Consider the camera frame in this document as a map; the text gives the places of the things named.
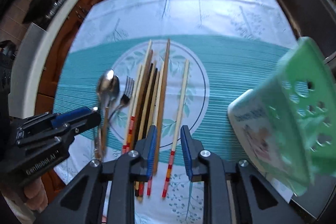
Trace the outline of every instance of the finger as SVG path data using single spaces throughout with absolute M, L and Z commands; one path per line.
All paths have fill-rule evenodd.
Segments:
M 36 196 L 34 196 L 32 199 L 29 199 L 26 204 L 29 209 L 31 210 L 37 210 L 40 208 L 40 206 L 43 203 L 44 196 L 46 195 L 45 190 L 42 189 L 41 191 L 38 192 Z
M 45 194 L 44 198 L 43 198 L 43 201 L 42 201 L 42 203 L 40 205 L 39 211 L 42 212 L 46 208 L 47 205 L 48 205 L 48 197 Z
M 34 180 L 31 184 L 27 185 L 24 188 L 25 195 L 28 199 L 31 199 L 40 192 L 41 188 L 43 186 L 41 178 L 38 178 Z

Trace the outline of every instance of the screw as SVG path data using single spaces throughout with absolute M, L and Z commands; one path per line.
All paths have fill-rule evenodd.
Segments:
M 211 155 L 211 153 L 210 153 L 210 151 L 208 151 L 208 150 L 202 150 L 201 151 L 201 156 L 202 157 L 209 157 Z
M 139 152 L 136 151 L 136 150 L 131 150 L 131 151 L 128 152 L 128 155 L 132 158 L 135 158 L 139 155 Z
M 249 162 L 247 160 L 240 160 L 238 163 L 241 167 L 246 167 L 249 165 Z
M 90 166 L 92 167 L 97 167 L 100 165 L 100 161 L 99 160 L 92 160 L 90 161 Z

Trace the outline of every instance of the tablecloth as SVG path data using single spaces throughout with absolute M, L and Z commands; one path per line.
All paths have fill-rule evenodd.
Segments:
M 135 201 L 136 223 L 201 223 L 203 184 L 190 183 L 178 147 L 168 195 L 161 198 L 185 58 L 190 69 L 182 124 L 227 160 L 246 157 L 226 116 L 227 106 L 275 69 L 296 40 L 276 0 L 105 0 L 90 10 L 67 56 L 54 112 L 97 104 L 99 76 L 113 68 L 121 90 L 135 78 L 149 39 L 160 68 L 171 39 L 158 173 L 152 195 Z M 120 155 L 128 108 L 114 116 L 105 161 Z M 93 131 L 75 138 L 70 157 L 55 167 L 68 183 L 91 159 Z

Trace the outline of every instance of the green basket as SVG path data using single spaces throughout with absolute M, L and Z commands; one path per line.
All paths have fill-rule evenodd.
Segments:
M 253 109 L 256 102 L 261 105 L 269 128 L 264 127 L 263 137 L 252 139 L 264 138 L 259 142 L 272 150 L 273 159 L 258 160 L 298 195 L 314 183 L 315 173 L 336 174 L 335 80 L 323 60 L 311 38 L 300 38 L 298 47 L 279 61 L 272 76 L 232 107 L 234 112 Z M 255 127 L 258 119 L 249 123 Z

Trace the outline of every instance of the metal fork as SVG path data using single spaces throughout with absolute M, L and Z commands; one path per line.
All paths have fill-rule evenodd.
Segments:
M 111 115 L 109 117 L 109 123 L 110 123 L 110 120 L 111 120 L 112 116 L 114 115 L 114 113 L 116 113 L 117 111 L 120 111 L 124 107 L 128 106 L 128 104 L 131 100 L 132 93 L 133 93 L 133 88 L 134 88 L 134 79 L 127 76 L 124 94 L 120 99 L 120 104 L 111 113 Z

